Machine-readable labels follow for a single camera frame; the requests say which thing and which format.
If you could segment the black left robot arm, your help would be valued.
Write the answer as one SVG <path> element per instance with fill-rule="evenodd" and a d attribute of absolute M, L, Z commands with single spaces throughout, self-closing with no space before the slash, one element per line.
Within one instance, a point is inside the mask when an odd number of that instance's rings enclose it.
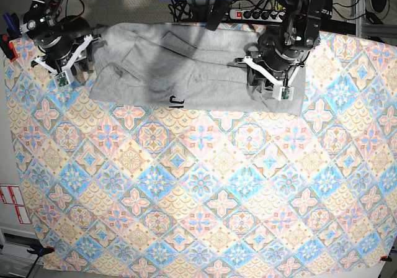
<path fill-rule="evenodd" d="M 261 56 L 255 62 L 267 71 L 281 73 L 302 65 L 319 43 L 322 10 L 326 0 L 276 0 L 285 9 L 279 25 L 268 25 L 258 38 Z"/>

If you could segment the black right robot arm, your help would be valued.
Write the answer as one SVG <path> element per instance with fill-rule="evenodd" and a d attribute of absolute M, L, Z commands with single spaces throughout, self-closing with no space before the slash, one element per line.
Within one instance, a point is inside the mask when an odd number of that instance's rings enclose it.
<path fill-rule="evenodd" d="M 54 70 L 61 71 L 72 57 L 90 26 L 82 14 L 61 17 L 64 0 L 32 0 L 20 24 L 22 35 L 44 53 L 43 61 Z"/>

